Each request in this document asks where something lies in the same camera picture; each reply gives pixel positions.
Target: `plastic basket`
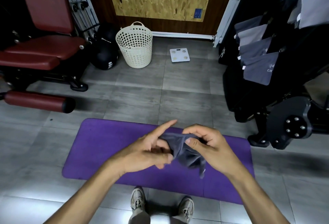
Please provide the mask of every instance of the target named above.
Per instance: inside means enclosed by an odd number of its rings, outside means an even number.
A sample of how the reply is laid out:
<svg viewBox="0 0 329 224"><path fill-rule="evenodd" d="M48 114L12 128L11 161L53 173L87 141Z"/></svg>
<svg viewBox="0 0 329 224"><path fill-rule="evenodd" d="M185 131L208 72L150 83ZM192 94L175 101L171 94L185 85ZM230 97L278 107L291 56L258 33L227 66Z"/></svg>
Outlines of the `plastic basket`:
<svg viewBox="0 0 329 224"><path fill-rule="evenodd" d="M121 29L115 36L125 61L132 68L143 68L151 62L152 39L150 29L138 21Z"/></svg>

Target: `purple yoga mat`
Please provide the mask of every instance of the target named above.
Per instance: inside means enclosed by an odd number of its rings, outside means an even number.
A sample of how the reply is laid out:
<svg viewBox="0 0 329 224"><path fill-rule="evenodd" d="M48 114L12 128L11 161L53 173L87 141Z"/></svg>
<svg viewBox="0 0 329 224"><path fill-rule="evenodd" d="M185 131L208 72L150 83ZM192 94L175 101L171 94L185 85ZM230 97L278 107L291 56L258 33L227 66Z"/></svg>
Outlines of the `purple yoga mat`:
<svg viewBox="0 0 329 224"><path fill-rule="evenodd" d="M89 179L110 156L155 127L157 126L134 122L85 119L64 164L63 176L70 179ZM167 132L181 133L182 129L171 127ZM232 136L225 138L254 176L248 141ZM162 170L153 166L143 171L127 173L117 181L117 184L138 185L242 204L240 196L229 180L209 164L206 165L203 179L199 178L198 169L185 168L174 160Z"/></svg>

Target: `sneaker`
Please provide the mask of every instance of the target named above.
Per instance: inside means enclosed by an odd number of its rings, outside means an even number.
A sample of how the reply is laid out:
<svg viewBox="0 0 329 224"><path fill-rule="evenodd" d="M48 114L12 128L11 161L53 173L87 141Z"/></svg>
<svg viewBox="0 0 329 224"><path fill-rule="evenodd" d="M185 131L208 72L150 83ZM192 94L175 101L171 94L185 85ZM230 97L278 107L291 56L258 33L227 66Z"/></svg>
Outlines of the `sneaker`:
<svg viewBox="0 0 329 224"><path fill-rule="evenodd" d="M184 197L178 208L178 215L185 217L185 222L189 223L194 212L194 202L191 197Z"/></svg>
<svg viewBox="0 0 329 224"><path fill-rule="evenodd" d="M145 210L145 194L141 187L137 187L131 194L130 206L133 211L141 208Z"/></svg>

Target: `black medicine ball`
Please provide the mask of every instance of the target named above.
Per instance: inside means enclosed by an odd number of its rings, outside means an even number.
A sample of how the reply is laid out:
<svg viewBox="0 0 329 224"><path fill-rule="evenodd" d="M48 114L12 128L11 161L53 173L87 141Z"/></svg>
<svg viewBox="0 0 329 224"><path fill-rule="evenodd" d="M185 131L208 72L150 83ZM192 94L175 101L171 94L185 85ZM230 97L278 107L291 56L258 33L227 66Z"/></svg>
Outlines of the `black medicine ball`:
<svg viewBox="0 0 329 224"><path fill-rule="evenodd" d="M117 42L115 40L115 36L119 32L119 28L115 26L112 23L104 22L101 23L96 35L96 40L101 41L105 40L113 44L117 49L119 49L119 46L117 45Z"/></svg>
<svg viewBox="0 0 329 224"><path fill-rule="evenodd" d="M96 68L101 70L108 70L112 68L118 59L118 49L115 45L100 40L94 43L97 50L97 55L90 61Z"/></svg>

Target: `blue sticker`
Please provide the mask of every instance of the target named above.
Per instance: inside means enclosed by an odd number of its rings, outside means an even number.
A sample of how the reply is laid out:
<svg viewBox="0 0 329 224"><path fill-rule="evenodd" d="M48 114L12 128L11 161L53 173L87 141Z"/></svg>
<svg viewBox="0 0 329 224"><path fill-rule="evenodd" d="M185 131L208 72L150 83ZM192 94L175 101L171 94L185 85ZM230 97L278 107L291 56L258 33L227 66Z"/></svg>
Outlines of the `blue sticker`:
<svg viewBox="0 0 329 224"><path fill-rule="evenodd" d="M194 18L201 18L202 9L195 9Z"/></svg>

